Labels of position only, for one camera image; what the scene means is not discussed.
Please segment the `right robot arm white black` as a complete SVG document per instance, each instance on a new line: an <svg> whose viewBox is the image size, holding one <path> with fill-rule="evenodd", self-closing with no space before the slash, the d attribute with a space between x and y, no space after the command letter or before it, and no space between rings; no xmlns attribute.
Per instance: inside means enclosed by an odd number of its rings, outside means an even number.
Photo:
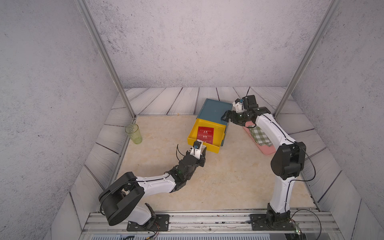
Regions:
<svg viewBox="0 0 384 240"><path fill-rule="evenodd" d="M276 149L271 160L271 169L276 175L272 200L268 203L265 223L277 228L291 219L290 200L293 186L304 169L306 145L291 138L266 107L257 104L254 95L236 99L234 110L228 110L222 116L225 122L245 127L252 122L268 137Z"/></svg>

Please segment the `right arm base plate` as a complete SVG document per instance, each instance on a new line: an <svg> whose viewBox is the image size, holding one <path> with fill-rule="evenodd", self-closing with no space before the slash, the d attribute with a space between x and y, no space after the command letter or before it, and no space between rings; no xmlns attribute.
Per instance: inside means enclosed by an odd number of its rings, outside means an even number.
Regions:
<svg viewBox="0 0 384 240"><path fill-rule="evenodd" d="M295 231L290 215L284 214L251 214L250 221L253 231Z"/></svg>

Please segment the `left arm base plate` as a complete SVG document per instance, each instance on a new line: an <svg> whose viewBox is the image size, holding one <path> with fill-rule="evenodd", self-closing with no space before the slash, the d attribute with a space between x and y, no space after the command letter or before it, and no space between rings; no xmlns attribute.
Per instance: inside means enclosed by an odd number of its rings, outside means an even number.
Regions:
<svg viewBox="0 0 384 240"><path fill-rule="evenodd" d="M167 232L169 230L170 215L156 215L144 225L128 222L128 232Z"/></svg>

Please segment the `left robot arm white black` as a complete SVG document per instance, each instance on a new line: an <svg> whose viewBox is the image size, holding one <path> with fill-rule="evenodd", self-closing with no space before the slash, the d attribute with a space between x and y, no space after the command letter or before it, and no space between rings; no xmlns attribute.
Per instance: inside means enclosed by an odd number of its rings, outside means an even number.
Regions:
<svg viewBox="0 0 384 240"><path fill-rule="evenodd" d="M127 219L140 226L152 226L156 214L149 204L141 205L142 198L179 191L196 169L205 165L206 151L206 146L195 144L178 165L161 176L137 177L133 172L123 174L99 195L101 211L108 224L115 226Z"/></svg>

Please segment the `yellow drawer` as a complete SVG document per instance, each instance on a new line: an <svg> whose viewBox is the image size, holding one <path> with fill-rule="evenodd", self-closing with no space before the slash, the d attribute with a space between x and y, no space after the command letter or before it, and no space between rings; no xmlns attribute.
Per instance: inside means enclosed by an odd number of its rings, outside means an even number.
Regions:
<svg viewBox="0 0 384 240"><path fill-rule="evenodd" d="M226 128L225 125L197 118L187 138L188 144L193 146L196 140L201 140L207 151L218 154L225 138Z"/></svg>

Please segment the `red postcard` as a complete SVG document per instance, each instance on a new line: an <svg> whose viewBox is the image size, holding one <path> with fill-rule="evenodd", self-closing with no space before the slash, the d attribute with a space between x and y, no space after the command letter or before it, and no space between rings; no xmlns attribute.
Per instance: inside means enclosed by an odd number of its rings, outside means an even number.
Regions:
<svg viewBox="0 0 384 240"><path fill-rule="evenodd" d="M214 142L214 128L198 127L197 139L212 145Z"/></svg>

